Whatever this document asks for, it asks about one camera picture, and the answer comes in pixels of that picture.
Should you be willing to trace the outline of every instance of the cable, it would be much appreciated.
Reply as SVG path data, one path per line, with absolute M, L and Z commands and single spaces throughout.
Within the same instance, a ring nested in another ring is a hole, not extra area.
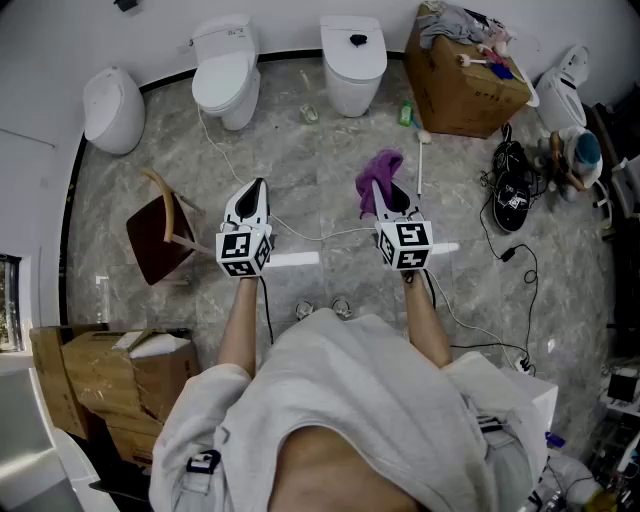
M 204 124 L 204 121 L 202 120 L 202 114 L 200 113 L 200 107 L 198 107 L 198 119 L 200 119 L 200 124 L 202 125 L 202 128 L 204 128 L 204 134 L 207 137 L 207 140 L 211 143 L 211 145 L 216 148 L 220 153 L 222 153 L 222 156 L 224 156 L 224 159 L 227 162 L 227 165 L 229 166 L 229 169 L 231 169 L 231 173 L 233 174 L 233 177 L 241 184 L 241 185 L 245 185 L 245 182 L 242 181 L 238 175 L 236 174 L 236 171 L 233 168 L 233 165 L 231 165 L 231 162 L 229 161 L 229 158 L 227 157 L 227 154 L 220 149 L 220 147 L 211 140 L 211 137 L 209 137 L 209 130 L 207 130 L 207 125 Z M 356 231 L 375 231 L 375 228 L 356 228 L 356 229 L 347 229 L 346 231 L 338 231 L 337 233 L 331 233 L 330 235 L 327 236 L 321 236 L 320 238 L 312 238 L 309 236 L 305 236 L 302 235 L 300 233 L 298 233 L 296 230 L 294 230 L 293 228 L 289 227 L 284 221 L 280 220 L 278 217 L 276 217 L 275 215 L 271 214 L 271 217 L 276 220 L 277 222 L 279 222 L 280 224 L 282 224 L 282 226 L 284 226 L 286 229 L 288 229 L 289 231 L 291 231 L 294 235 L 299 236 L 300 238 L 304 238 L 305 240 L 310 240 L 312 242 L 322 242 L 323 240 L 326 240 L 327 238 L 331 238 L 334 236 L 338 236 L 338 235 L 346 235 L 347 233 L 354 233 Z
M 271 344 L 273 345 L 273 329 L 271 328 L 271 315 L 269 315 L 269 297 L 267 296 L 267 283 L 264 282 L 264 278 L 262 276 L 260 276 L 260 282 L 262 283 L 262 291 L 264 292 L 264 309 L 267 313 L 269 337 L 271 338 Z
M 517 368 L 514 366 L 514 364 L 511 362 L 511 359 L 509 359 L 509 355 L 507 354 L 507 351 L 505 350 L 505 346 L 509 346 L 509 345 L 505 345 L 502 340 L 500 338 L 498 338 L 498 336 L 496 336 L 495 334 L 493 334 L 492 332 L 489 332 L 485 329 L 483 329 L 482 327 L 475 327 L 473 325 L 467 325 L 464 322 L 462 322 L 461 320 L 459 320 L 456 315 L 453 312 L 453 309 L 451 309 L 451 304 L 449 303 L 449 299 L 447 299 L 447 296 L 444 294 L 444 290 L 442 289 L 442 286 L 440 286 L 440 282 L 438 281 L 438 279 L 436 278 L 436 276 L 433 275 L 433 272 L 431 272 L 429 269 L 425 269 L 430 275 L 431 277 L 433 277 L 433 280 L 436 282 L 436 285 L 438 286 L 438 289 L 440 290 L 440 293 L 442 294 L 442 297 L 444 298 L 445 303 L 447 304 L 447 308 L 449 308 L 449 313 L 451 313 L 451 316 L 453 317 L 453 319 L 462 327 L 465 327 L 466 329 L 473 329 L 475 331 L 480 331 L 483 332 L 485 334 L 487 334 L 488 336 L 491 336 L 492 338 L 494 338 L 498 344 L 502 347 L 502 351 L 504 352 L 504 356 L 507 358 L 507 361 L 509 362 L 509 366 L 511 366 L 511 368 L 513 368 L 514 370 L 517 371 Z M 485 345 L 469 345 L 466 347 L 456 347 L 456 348 L 474 348 L 474 347 L 480 347 L 480 346 L 485 346 Z
M 584 482 L 585 480 L 595 480 L 595 479 L 593 478 L 593 476 L 585 476 L 584 478 L 578 478 L 577 480 L 574 480 L 573 482 L 571 482 L 571 485 L 567 487 L 567 490 L 565 491 L 565 496 L 569 496 L 569 491 L 574 485 L 576 485 L 578 482 Z
M 553 478 L 555 478 L 556 483 L 558 484 L 558 488 L 560 489 L 560 495 L 564 500 L 565 506 L 568 503 L 567 498 L 569 497 L 569 491 L 574 485 L 576 485 L 578 482 L 583 482 L 585 480 L 595 480 L 595 478 L 593 478 L 593 475 L 585 476 L 584 478 L 578 478 L 577 480 L 574 480 L 573 482 L 571 482 L 569 487 L 567 487 L 566 491 L 563 491 L 562 486 L 560 485 L 560 480 L 558 480 L 558 477 L 556 476 L 556 472 L 553 470 L 553 468 L 551 467 L 551 464 L 549 463 L 549 458 L 547 458 L 547 467 L 551 470 L 551 474 L 553 475 Z
M 429 277 L 429 272 L 426 269 L 423 270 L 425 277 L 427 278 L 427 283 L 429 284 L 429 290 L 431 290 L 431 305 L 433 309 L 436 309 L 436 292 L 433 289 L 433 284 L 431 284 L 431 278 Z
M 483 176 L 480 178 L 480 180 L 482 181 L 483 179 L 487 181 L 488 185 L 491 185 L 491 183 L 488 182 L 488 173 L 486 172 L 483 173 Z M 498 256 L 495 249 L 493 248 L 493 244 L 491 243 L 491 239 L 489 238 L 489 231 L 487 230 L 487 226 L 485 225 L 484 220 L 482 218 L 482 213 L 484 212 L 485 208 L 487 207 L 487 205 L 492 199 L 493 199 L 493 194 L 489 196 L 489 199 L 487 199 L 487 201 L 484 203 L 484 205 L 480 209 L 479 217 L 480 217 L 480 224 L 482 224 L 482 229 L 484 230 L 484 234 L 487 238 L 487 243 L 489 244 L 489 249 L 491 249 L 491 253 L 493 254 L 493 256 L 497 260 L 500 260 L 506 263 L 513 257 L 513 255 L 516 252 L 516 249 L 519 249 L 520 247 L 524 247 L 527 251 L 531 253 L 531 256 L 533 256 L 533 261 L 535 263 L 535 268 L 527 270 L 524 274 L 525 283 L 527 284 L 535 283 L 536 285 L 535 291 L 533 292 L 533 298 L 531 299 L 531 304 L 529 305 L 529 313 L 527 315 L 527 335 L 524 340 L 524 351 L 527 354 L 527 356 L 522 362 L 522 367 L 524 368 L 525 371 L 527 371 L 531 366 L 529 364 L 531 360 L 531 356 L 529 354 L 529 336 L 531 334 L 531 315 L 533 313 L 533 304 L 535 303 L 536 297 L 538 296 L 538 258 L 536 257 L 535 253 L 531 250 L 531 248 L 527 244 L 518 244 L 514 247 L 507 249 L 502 254 L 502 256 Z

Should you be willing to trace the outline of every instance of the toilet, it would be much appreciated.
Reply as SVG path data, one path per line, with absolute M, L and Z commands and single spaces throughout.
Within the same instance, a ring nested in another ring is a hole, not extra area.
M 540 98 L 538 114 L 545 127 L 554 132 L 569 126 L 586 126 L 587 117 L 577 88 L 589 76 L 589 51 L 574 46 L 560 66 L 549 69 L 536 86 Z
M 361 116 L 387 69 L 380 23 L 360 16 L 323 16 L 320 37 L 331 105 L 345 117 Z
M 101 71 L 84 86 L 84 136 L 114 155 L 133 150 L 144 130 L 140 89 L 122 68 Z
M 249 16 L 211 19 L 193 33 L 198 69 L 193 99 L 202 112 L 219 117 L 227 130 L 244 128 L 258 104 L 258 40 Z

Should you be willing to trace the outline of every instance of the toilet lid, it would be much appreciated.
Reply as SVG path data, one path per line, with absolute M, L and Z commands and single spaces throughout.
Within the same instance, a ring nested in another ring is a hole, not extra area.
M 564 56 L 558 69 L 573 85 L 580 86 L 589 77 L 589 50 L 584 46 L 574 46 Z
M 230 53 L 200 63 L 193 77 L 193 99 L 204 108 L 222 107 L 242 90 L 249 63 L 242 53 Z
M 95 84 L 90 97 L 85 100 L 84 136 L 96 140 L 111 126 L 122 102 L 122 87 L 111 80 Z
M 373 80 L 387 69 L 387 48 L 378 20 L 358 16 L 324 16 L 320 20 L 322 50 L 331 69 L 348 80 Z M 355 46 L 350 37 L 367 36 Z

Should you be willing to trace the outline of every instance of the white shirt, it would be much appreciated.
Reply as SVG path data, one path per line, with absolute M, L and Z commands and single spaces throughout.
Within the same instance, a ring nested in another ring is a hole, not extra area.
M 481 432 L 483 415 L 505 425 L 497 437 Z M 154 509 L 267 510 L 280 447 L 312 425 L 432 512 L 513 510 L 546 459 L 535 407 L 480 354 L 439 370 L 379 317 L 324 309 L 278 339 L 253 381 L 235 365 L 189 380 L 153 451 Z M 507 471 L 520 476 L 500 486 L 504 446 L 522 454 Z M 187 473 L 209 449 L 221 455 L 213 475 Z

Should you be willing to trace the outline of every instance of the person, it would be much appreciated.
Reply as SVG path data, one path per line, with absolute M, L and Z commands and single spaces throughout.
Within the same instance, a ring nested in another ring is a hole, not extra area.
M 409 340 L 325 308 L 259 370 L 258 281 L 240 279 L 218 364 L 189 379 L 155 444 L 153 508 L 518 510 L 546 462 L 541 416 L 481 354 L 453 360 L 419 276 L 403 279 Z
M 591 188 L 602 173 L 602 155 L 596 136 L 582 126 L 555 131 L 538 141 L 540 156 L 534 163 L 542 168 L 552 166 L 550 190 L 556 184 L 565 201 L 574 202 L 579 192 Z

